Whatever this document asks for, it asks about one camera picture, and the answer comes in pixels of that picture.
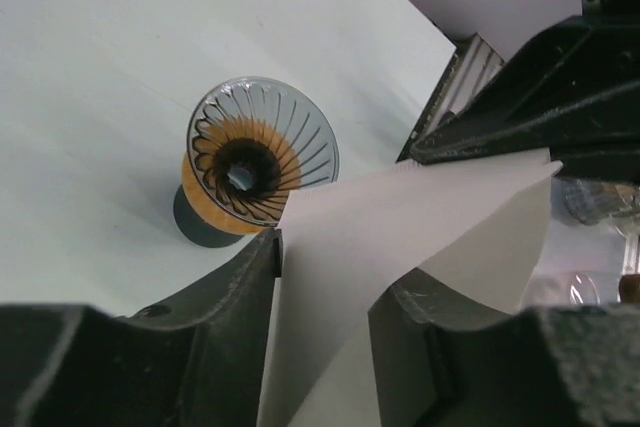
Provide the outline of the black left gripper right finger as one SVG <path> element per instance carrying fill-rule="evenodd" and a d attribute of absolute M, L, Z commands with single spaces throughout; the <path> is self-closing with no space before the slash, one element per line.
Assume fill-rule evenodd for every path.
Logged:
<path fill-rule="evenodd" d="M 415 269 L 368 314 L 385 426 L 635 426 L 639 309 L 509 315 Z"/>

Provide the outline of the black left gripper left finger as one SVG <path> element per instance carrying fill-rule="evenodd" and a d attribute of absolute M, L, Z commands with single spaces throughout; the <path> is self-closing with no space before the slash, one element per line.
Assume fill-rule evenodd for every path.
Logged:
<path fill-rule="evenodd" d="M 86 305 L 1 309 L 5 426 L 253 426 L 282 238 L 131 317 Z"/>

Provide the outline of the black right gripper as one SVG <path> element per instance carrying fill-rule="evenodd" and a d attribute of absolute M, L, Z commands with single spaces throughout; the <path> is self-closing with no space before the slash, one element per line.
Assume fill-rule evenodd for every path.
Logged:
<path fill-rule="evenodd" d="M 423 164 L 546 149 L 560 176 L 639 179 L 639 0 L 581 0 L 534 36 L 465 110 L 409 149 Z"/>

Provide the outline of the white paper coffee filter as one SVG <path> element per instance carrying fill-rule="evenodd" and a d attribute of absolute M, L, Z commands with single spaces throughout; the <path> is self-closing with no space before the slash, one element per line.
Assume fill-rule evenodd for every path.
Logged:
<path fill-rule="evenodd" d="M 383 292 L 415 268 L 513 313 L 539 260 L 560 163 L 546 150 L 391 168 L 287 201 L 259 422 L 290 423 Z"/>

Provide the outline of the smoked glass dripper cone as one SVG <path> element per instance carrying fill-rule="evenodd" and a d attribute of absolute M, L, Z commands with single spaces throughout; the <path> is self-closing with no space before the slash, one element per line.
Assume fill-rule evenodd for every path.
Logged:
<path fill-rule="evenodd" d="M 191 114 L 182 186 L 196 213 L 232 234 L 276 226 L 290 194 L 337 180 L 338 143 L 302 92 L 264 77 L 227 80 Z"/>

